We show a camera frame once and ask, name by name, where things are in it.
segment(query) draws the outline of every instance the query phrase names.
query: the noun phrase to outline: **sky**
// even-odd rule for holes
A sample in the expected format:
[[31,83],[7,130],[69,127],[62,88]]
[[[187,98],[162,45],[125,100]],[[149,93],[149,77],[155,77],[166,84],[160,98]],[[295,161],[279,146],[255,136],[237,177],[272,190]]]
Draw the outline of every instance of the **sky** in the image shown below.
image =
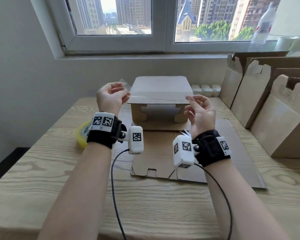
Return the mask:
[[117,12],[116,0],[101,0],[103,13]]

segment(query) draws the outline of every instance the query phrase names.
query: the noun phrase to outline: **wrist strap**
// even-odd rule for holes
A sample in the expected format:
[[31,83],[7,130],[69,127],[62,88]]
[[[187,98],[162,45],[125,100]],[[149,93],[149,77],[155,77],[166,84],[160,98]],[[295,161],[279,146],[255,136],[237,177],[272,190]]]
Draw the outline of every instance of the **wrist strap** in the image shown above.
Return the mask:
[[120,136],[120,131],[125,129],[122,121],[114,114],[106,112],[96,112],[89,126],[87,142],[96,142],[112,149]]
[[192,143],[199,146],[199,153],[195,158],[203,167],[231,158],[231,151],[224,137],[220,137],[216,130],[201,133],[192,140]]

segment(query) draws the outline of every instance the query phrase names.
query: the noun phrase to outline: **glass pane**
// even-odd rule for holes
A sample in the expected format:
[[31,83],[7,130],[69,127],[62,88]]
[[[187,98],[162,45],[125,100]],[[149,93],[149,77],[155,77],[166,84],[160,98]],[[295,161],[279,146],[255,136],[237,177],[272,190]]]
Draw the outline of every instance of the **glass pane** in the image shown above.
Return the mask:
[[281,0],[178,0],[175,42],[249,41],[271,2]]
[[77,35],[151,35],[151,0],[66,0]]

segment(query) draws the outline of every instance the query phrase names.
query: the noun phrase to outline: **person's left hand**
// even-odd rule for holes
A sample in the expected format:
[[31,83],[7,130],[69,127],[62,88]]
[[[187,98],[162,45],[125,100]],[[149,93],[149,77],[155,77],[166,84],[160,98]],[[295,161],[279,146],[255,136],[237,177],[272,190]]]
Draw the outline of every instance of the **person's left hand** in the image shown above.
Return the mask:
[[121,82],[112,82],[104,85],[96,93],[99,111],[115,114],[118,117],[121,105],[128,101],[130,95]]

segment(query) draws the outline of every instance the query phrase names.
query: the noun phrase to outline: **hand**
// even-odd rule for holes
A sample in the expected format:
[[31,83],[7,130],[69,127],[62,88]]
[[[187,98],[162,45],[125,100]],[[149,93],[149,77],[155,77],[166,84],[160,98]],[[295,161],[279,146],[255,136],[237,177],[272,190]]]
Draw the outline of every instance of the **hand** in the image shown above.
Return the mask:
[[216,111],[210,100],[202,95],[186,96],[190,105],[184,108],[184,114],[191,122],[190,134],[192,139],[203,132],[214,130],[216,127]]
[[130,95],[121,82],[112,82],[104,85],[96,93],[99,111],[115,114],[118,117],[121,105],[129,100]]

